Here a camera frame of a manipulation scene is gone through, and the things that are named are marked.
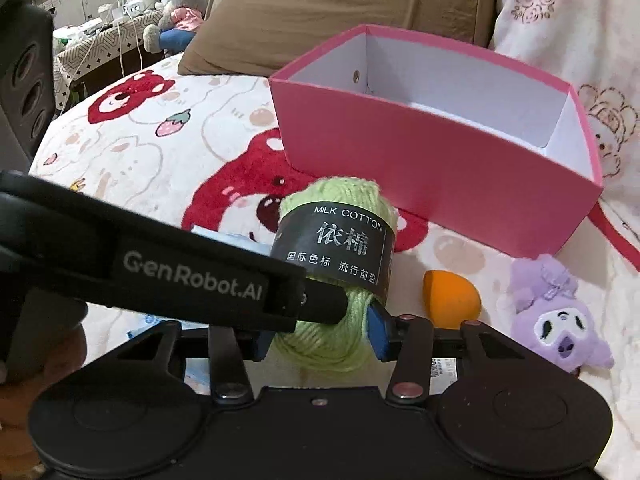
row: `blue gripper pad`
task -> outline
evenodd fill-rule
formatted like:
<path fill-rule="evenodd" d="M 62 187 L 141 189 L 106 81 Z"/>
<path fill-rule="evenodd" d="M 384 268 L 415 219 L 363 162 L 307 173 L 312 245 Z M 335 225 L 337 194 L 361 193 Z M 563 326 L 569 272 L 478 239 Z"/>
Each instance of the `blue gripper pad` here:
<path fill-rule="evenodd" d="M 386 337 L 385 322 L 374 309 L 367 309 L 367 336 L 373 352 L 380 361 L 387 361 L 389 340 Z"/>

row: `hand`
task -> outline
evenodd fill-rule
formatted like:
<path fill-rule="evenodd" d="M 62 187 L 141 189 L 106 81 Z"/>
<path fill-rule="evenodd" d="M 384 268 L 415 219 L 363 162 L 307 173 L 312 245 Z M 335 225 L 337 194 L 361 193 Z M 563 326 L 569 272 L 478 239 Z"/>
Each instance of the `hand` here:
<path fill-rule="evenodd" d="M 51 351 L 41 373 L 0 386 L 0 475 L 27 472 L 40 463 L 27 432 L 29 409 L 44 390 L 78 370 L 85 359 L 86 339 L 79 326 Z"/>

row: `yarn label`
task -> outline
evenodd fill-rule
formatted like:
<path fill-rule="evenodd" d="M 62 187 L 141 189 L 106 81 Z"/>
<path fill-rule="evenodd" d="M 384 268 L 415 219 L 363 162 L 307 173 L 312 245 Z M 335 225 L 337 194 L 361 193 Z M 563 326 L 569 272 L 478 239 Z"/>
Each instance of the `yarn label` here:
<path fill-rule="evenodd" d="M 290 211 L 278 226 L 271 256 L 373 292 L 383 302 L 396 243 L 393 229 L 361 207 L 311 202 Z"/>

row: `gray plush toy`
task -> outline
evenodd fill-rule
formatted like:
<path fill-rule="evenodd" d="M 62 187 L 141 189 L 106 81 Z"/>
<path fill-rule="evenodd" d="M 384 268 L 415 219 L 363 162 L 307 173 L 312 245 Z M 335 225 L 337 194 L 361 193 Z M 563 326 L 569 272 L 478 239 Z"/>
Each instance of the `gray plush toy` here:
<path fill-rule="evenodd" d="M 153 54 L 183 52 L 203 22 L 209 0 L 169 0 L 157 25 L 147 25 L 143 44 Z"/>

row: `pink box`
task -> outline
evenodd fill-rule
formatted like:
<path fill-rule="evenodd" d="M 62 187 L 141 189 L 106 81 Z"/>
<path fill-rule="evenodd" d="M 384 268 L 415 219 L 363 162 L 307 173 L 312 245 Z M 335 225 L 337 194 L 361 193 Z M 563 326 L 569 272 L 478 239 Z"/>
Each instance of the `pink box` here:
<path fill-rule="evenodd" d="M 291 165 L 516 257 L 555 254 L 602 192 L 572 86 L 489 50 L 361 25 L 270 78 Z"/>

